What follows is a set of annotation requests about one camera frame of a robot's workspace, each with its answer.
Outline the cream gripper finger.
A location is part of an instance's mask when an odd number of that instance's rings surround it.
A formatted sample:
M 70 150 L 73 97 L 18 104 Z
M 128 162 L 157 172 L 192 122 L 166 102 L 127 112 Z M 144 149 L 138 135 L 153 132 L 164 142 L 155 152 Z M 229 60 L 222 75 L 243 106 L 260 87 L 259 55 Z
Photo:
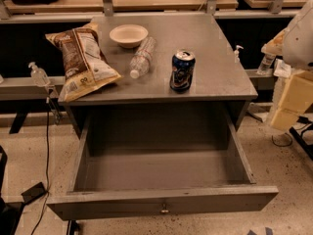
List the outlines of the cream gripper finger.
M 283 88 L 275 93 L 270 125 L 287 131 L 313 104 L 313 72 L 301 70 L 282 82 Z

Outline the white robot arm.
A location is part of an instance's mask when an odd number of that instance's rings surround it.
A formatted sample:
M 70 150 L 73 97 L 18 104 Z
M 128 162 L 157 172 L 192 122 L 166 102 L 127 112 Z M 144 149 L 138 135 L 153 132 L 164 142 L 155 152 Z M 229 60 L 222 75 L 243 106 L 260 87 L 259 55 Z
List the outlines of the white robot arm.
M 294 71 L 275 84 L 269 124 L 286 131 L 313 104 L 313 0 L 307 1 L 288 24 L 282 55 Z

